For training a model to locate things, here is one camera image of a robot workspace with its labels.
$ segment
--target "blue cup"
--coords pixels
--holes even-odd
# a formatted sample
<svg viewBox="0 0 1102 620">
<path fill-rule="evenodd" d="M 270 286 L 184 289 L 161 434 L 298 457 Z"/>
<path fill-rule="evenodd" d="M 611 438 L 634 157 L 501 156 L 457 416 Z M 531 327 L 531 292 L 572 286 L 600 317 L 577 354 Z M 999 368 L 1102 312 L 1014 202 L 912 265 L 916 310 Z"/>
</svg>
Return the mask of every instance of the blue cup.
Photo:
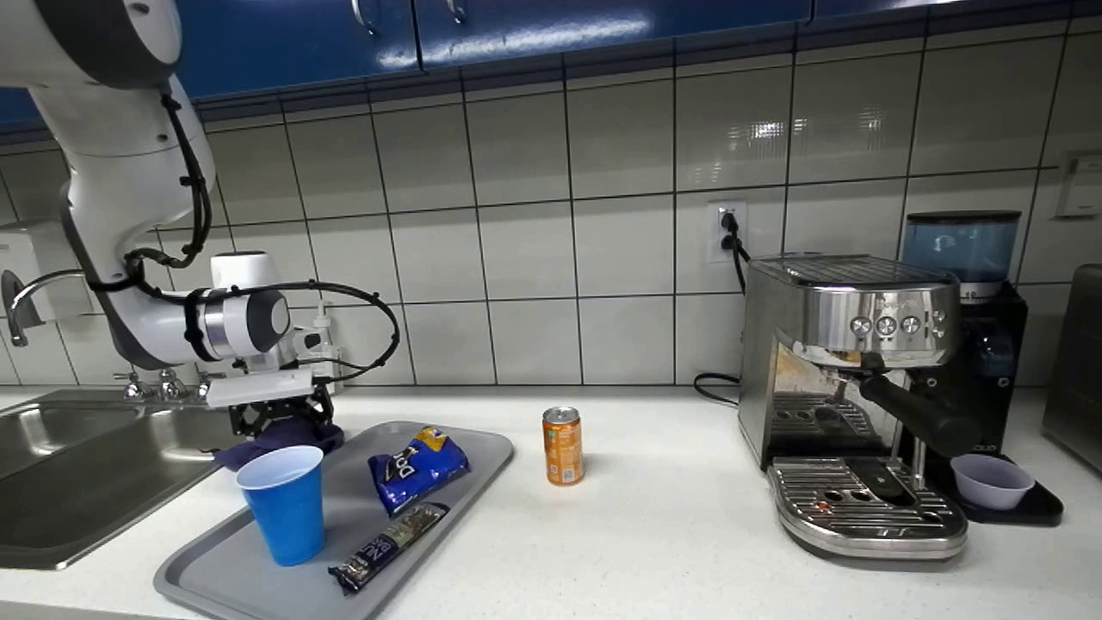
<svg viewBox="0 0 1102 620">
<path fill-rule="evenodd" d="M 277 566 L 302 566 L 324 544 L 322 457 L 322 447 L 292 444 L 238 469 L 238 484 Z"/>
</svg>

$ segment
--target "small bowl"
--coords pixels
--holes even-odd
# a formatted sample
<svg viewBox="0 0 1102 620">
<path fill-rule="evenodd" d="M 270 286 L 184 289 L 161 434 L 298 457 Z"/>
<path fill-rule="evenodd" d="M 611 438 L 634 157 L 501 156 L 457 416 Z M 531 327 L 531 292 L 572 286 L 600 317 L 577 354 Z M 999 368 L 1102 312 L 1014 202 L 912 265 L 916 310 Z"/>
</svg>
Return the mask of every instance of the small bowl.
<svg viewBox="0 0 1102 620">
<path fill-rule="evenodd" d="M 1038 484 L 1033 475 L 996 455 L 957 455 L 951 469 L 957 491 L 990 511 L 1014 511 Z"/>
</svg>

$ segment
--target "snack package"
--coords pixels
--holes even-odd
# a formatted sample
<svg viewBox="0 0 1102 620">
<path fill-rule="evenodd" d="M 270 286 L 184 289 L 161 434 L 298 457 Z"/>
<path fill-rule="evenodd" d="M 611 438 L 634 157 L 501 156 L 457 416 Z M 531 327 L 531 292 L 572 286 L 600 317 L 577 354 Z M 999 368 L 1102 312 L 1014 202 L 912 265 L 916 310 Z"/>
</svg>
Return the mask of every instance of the snack package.
<svg viewBox="0 0 1102 620">
<path fill-rule="evenodd" d="M 376 491 L 391 516 L 471 473 L 468 455 L 437 428 L 419 428 L 400 455 L 368 457 Z"/>
</svg>

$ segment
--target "drip tray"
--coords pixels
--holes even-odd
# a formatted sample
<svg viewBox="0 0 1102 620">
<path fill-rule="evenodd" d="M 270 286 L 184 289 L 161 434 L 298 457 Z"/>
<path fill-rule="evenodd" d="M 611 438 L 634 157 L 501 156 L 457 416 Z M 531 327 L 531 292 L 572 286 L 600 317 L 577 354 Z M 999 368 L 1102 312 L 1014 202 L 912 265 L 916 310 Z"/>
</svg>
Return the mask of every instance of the drip tray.
<svg viewBox="0 0 1102 620">
<path fill-rule="evenodd" d="M 912 484 L 900 457 L 774 457 L 768 482 L 785 531 L 812 552 L 892 561 L 963 552 L 963 512 Z"/>
</svg>

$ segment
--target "faucet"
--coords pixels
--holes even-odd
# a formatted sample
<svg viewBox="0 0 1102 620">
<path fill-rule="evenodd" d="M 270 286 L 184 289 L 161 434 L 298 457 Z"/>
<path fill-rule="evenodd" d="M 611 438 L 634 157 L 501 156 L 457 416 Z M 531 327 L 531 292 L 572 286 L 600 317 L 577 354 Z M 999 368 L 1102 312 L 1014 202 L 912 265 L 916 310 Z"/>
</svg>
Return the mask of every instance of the faucet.
<svg viewBox="0 0 1102 620">
<path fill-rule="evenodd" d="M 10 267 L 0 273 L 0 295 L 5 295 L 5 312 L 7 312 L 7 330 L 10 330 L 15 348 L 29 348 L 26 330 L 40 322 L 32 295 L 61 275 L 82 275 L 82 267 L 59 267 L 59 273 L 37 275 L 32 283 L 22 283 L 22 275 L 15 275 Z"/>
</svg>

